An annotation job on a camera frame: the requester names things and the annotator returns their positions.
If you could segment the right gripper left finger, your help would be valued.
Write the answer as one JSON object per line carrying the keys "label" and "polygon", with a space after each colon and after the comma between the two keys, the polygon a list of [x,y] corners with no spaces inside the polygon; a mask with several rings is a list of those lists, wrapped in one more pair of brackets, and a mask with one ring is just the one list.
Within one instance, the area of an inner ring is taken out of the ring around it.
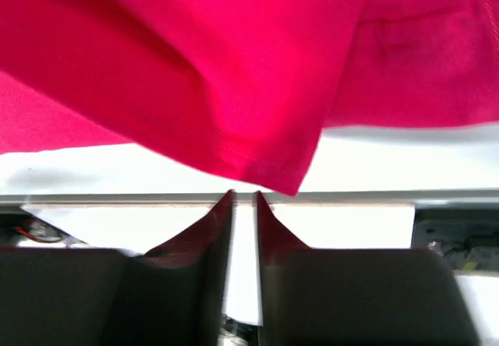
{"label": "right gripper left finger", "polygon": [[1,220],[4,345],[215,345],[235,194],[142,256],[16,247]]}

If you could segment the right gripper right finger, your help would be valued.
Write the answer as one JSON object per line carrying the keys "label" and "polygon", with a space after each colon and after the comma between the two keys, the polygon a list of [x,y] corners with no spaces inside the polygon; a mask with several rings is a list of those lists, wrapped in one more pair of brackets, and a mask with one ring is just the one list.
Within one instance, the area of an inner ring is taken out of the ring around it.
{"label": "right gripper right finger", "polygon": [[254,196],[262,345],[478,345],[450,267],[428,249],[314,249]]}

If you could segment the magenta t shirt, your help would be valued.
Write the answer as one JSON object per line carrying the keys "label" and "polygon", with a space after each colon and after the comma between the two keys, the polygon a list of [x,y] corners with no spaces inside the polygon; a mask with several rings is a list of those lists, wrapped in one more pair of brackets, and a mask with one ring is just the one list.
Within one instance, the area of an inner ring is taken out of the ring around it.
{"label": "magenta t shirt", "polygon": [[321,131],[498,119],[498,0],[1,0],[1,150],[138,143],[294,195]]}

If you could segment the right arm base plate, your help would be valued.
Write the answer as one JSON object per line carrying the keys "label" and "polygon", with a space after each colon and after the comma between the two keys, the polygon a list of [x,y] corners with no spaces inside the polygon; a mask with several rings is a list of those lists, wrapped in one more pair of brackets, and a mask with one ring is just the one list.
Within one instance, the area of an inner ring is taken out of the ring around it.
{"label": "right arm base plate", "polygon": [[437,253],[454,270],[497,272],[498,209],[418,209],[411,246]]}

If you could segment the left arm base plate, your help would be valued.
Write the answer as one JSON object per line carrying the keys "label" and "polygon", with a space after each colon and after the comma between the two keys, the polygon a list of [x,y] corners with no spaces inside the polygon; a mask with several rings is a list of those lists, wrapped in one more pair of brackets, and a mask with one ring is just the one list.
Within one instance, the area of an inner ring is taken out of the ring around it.
{"label": "left arm base plate", "polygon": [[1,245],[14,246],[25,241],[54,245],[68,237],[65,232],[21,210],[1,210]]}

